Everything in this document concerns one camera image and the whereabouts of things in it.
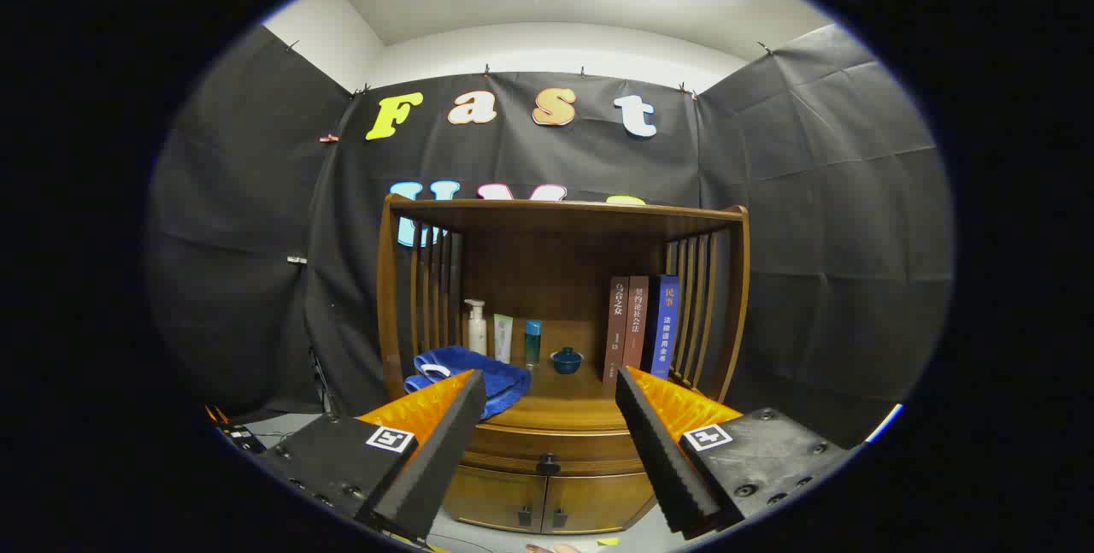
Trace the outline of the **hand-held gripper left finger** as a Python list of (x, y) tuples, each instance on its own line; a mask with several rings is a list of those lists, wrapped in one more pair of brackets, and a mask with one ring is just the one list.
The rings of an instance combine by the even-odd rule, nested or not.
[(424, 541), (485, 407), (472, 369), (358, 417), (329, 415), (256, 457), (346, 521)]

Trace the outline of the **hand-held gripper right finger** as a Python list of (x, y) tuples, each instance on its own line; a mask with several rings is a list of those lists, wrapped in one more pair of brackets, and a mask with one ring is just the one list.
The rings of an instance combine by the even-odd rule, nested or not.
[(632, 367), (615, 401), (668, 529), (686, 540), (796, 502), (856, 454), (780, 410), (741, 413)]

